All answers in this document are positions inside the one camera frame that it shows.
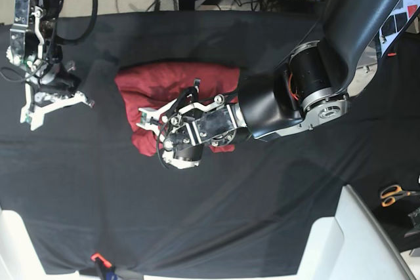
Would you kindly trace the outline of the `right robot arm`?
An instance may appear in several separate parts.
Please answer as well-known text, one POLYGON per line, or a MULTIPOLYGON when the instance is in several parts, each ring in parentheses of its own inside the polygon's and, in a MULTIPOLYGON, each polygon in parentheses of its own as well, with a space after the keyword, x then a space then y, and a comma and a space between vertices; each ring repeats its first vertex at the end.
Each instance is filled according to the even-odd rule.
POLYGON ((26 103, 20 111, 20 122, 36 130, 45 116, 56 110, 94 101, 79 90, 80 78, 74 75, 75 63, 63 63, 62 47, 82 43, 92 33, 98 16, 98 0, 92 0, 87 29, 75 39, 57 34, 58 18, 65 0, 14 0, 6 57, 10 71, 19 69, 13 83, 22 83, 26 103))

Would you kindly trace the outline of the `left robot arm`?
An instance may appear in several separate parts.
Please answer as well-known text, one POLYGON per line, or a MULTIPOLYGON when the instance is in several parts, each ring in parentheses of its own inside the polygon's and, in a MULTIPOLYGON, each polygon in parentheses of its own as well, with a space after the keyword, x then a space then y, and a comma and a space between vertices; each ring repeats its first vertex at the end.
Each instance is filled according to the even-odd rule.
POLYGON ((273 73, 245 80, 234 93, 237 102, 218 94, 203 104, 194 83, 161 108, 140 108, 137 126, 155 134, 163 165, 189 169, 200 164, 205 146, 271 140, 340 118, 350 107, 348 87, 365 49, 376 41, 382 58, 406 29, 396 21, 408 11, 404 1, 329 0, 323 37, 297 45, 273 73))

